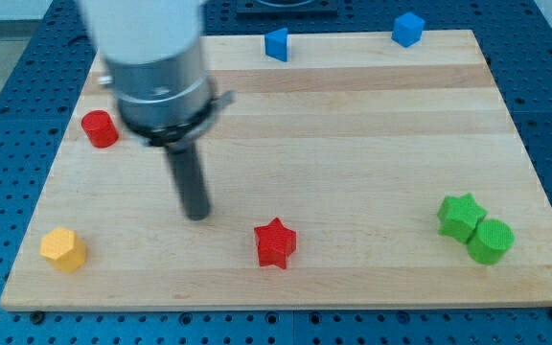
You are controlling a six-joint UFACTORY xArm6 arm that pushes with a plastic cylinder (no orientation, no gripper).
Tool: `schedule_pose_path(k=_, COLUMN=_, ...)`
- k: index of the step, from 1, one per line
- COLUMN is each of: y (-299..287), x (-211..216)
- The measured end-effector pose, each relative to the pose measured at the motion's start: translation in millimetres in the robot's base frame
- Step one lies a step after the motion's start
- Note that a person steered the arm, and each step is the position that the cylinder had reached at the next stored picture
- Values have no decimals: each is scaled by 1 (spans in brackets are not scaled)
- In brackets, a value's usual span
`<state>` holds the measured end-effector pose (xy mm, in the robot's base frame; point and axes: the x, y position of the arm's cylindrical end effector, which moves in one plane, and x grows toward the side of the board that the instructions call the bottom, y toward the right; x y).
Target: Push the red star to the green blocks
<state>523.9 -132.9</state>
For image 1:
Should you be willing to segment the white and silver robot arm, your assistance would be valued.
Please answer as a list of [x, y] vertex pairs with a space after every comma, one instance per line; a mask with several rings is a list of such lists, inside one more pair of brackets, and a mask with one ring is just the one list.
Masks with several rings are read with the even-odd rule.
[[209, 216], [196, 141], [233, 101], [205, 65], [199, 0], [78, 0], [126, 127], [165, 150], [185, 215]]

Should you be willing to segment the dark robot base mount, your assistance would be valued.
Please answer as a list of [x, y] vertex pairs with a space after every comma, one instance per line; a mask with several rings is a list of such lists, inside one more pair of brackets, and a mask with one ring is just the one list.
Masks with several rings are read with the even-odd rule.
[[339, 0], [237, 0], [236, 15], [337, 14]]

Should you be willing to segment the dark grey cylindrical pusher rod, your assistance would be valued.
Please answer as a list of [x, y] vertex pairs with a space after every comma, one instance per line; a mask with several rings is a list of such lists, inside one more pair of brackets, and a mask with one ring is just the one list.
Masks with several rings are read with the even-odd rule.
[[206, 219], [211, 204], [196, 145], [183, 149], [167, 146], [166, 153], [185, 216], [190, 220]]

